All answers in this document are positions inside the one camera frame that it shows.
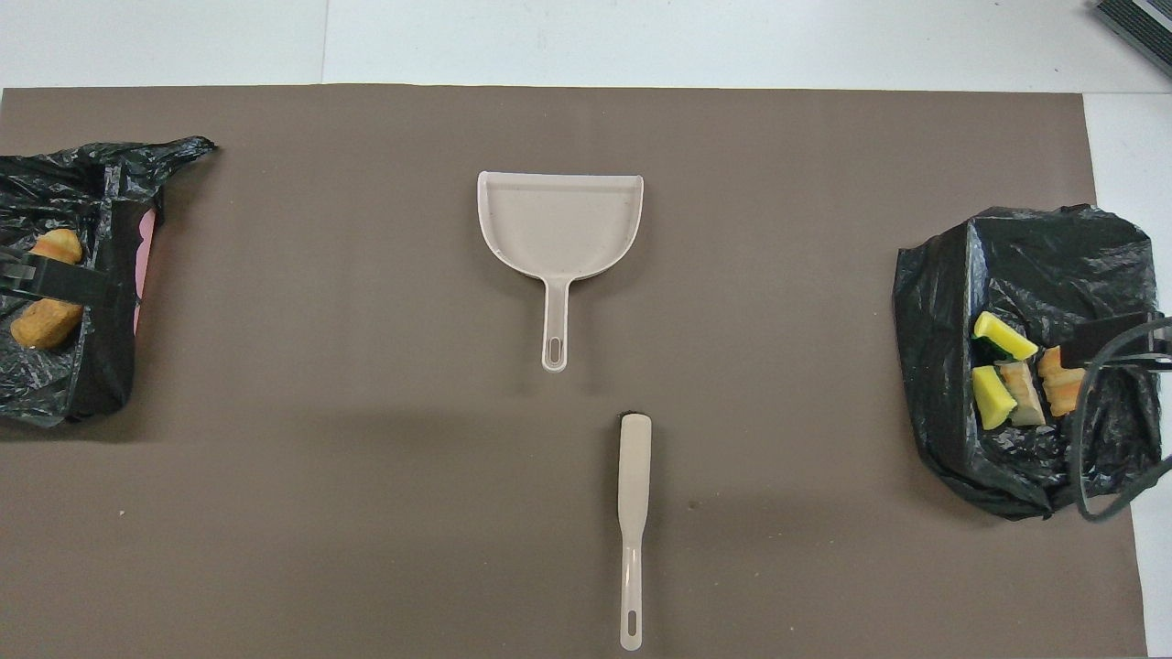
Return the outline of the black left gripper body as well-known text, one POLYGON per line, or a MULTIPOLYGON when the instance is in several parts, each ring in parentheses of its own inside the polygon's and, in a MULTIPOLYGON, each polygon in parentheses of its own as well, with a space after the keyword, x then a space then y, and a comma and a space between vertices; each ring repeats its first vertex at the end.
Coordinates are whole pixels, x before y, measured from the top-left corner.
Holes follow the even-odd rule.
POLYGON ((122 287, 103 272, 4 246, 1 292, 25 300, 55 299, 109 308, 117 301, 122 287))

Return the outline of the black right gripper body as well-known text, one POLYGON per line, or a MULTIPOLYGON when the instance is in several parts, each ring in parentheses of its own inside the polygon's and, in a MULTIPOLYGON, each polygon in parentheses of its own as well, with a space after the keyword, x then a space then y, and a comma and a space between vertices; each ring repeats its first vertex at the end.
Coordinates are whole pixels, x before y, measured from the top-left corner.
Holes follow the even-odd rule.
POLYGON ((1105 353, 1104 366, 1168 371, 1168 317, 1160 312, 1137 312, 1081 322, 1059 344, 1059 366, 1067 371, 1086 368, 1105 353))

